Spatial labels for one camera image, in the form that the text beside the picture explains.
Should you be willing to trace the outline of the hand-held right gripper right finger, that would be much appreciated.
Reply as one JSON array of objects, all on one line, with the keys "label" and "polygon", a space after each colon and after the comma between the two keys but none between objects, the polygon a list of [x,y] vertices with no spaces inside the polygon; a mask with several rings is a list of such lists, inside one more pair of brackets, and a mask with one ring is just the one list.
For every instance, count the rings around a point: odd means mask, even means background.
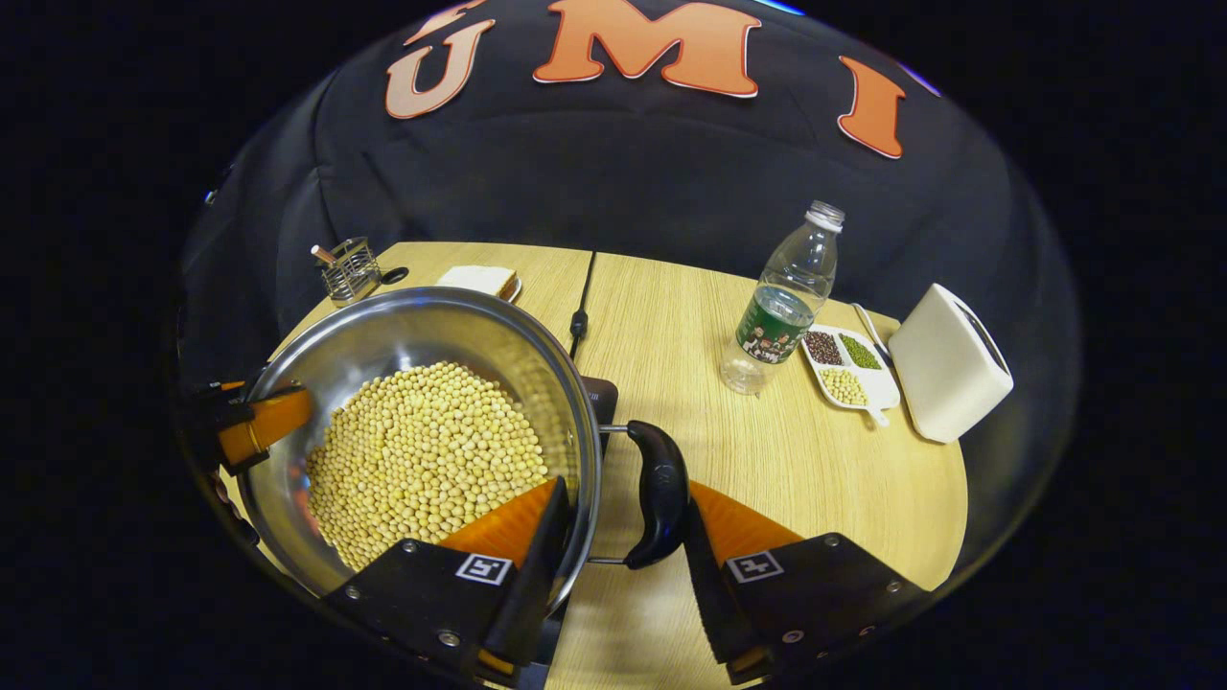
[{"label": "hand-held right gripper right finger", "polygon": [[814,676],[933,600],[850,537],[799,537],[701,483],[690,496],[683,552],[710,653],[733,685]]}]

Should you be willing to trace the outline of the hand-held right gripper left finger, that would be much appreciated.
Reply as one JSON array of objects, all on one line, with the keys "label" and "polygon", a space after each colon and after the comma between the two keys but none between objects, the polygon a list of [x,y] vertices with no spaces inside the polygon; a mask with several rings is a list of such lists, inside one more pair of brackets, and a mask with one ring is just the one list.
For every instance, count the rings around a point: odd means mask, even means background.
[{"label": "hand-held right gripper left finger", "polygon": [[548,616],[569,508],[564,479],[551,478],[452,541],[396,541],[325,602],[444,676],[517,685]]}]

